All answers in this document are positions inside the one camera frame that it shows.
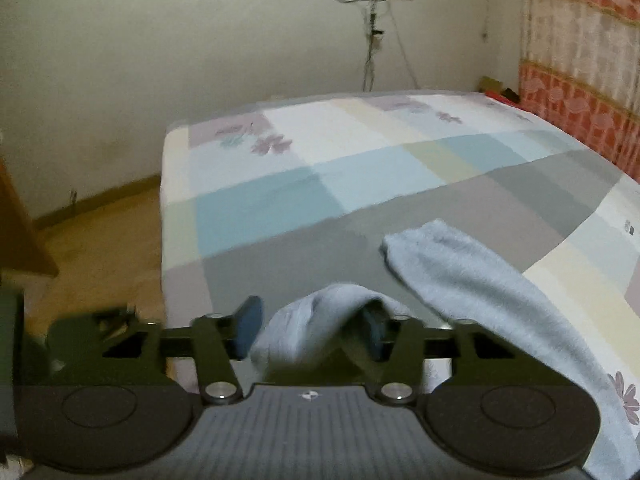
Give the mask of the light blue fleece pants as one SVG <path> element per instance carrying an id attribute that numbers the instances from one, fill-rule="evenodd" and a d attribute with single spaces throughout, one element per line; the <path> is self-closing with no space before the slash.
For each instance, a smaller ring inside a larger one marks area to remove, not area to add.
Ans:
<path id="1" fill-rule="evenodd" d="M 628 479 L 639 450 L 612 382 L 578 330 L 532 282 L 495 252 L 442 220 L 384 237 L 390 270 L 445 323 L 479 322 L 577 385 L 596 401 L 601 429 L 586 463 L 597 479 Z M 336 283 L 277 310 L 257 337 L 250 359 L 262 378 L 315 372 L 338 348 L 364 362 L 363 344 L 342 331 L 363 307 L 381 301 L 389 315 L 407 315 L 399 301 L 375 290 Z"/>

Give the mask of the patchwork pastel bed sheet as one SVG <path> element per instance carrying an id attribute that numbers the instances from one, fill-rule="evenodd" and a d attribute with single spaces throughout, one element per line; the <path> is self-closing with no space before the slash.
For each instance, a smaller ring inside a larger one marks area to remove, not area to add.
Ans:
<path id="1" fill-rule="evenodd" d="M 258 103 L 167 133 L 167 321 L 257 295 L 266 315 L 355 283 L 435 315 L 386 270 L 385 235 L 434 219 L 535 284 L 613 387 L 639 440 L 639 187 L 534 114 L 479 93 Z"/>

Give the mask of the brown wooden furniture edge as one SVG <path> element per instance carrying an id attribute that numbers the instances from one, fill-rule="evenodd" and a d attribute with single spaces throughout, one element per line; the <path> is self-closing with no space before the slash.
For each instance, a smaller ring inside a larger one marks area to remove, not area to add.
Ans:
<path id="1" fill-rule="evenodd" d="M 17 195 L 4 162 L 0 174 L 1 269 L 57 276 L 58 266 Z"/>

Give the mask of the red patterned curtain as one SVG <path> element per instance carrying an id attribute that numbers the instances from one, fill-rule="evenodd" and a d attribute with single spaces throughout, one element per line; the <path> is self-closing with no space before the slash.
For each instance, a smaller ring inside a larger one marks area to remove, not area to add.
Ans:
<path id="1" fill-rule="evenodd" d="M 522 0 L 521 104 L 639 177 L 639 0 Z"/>

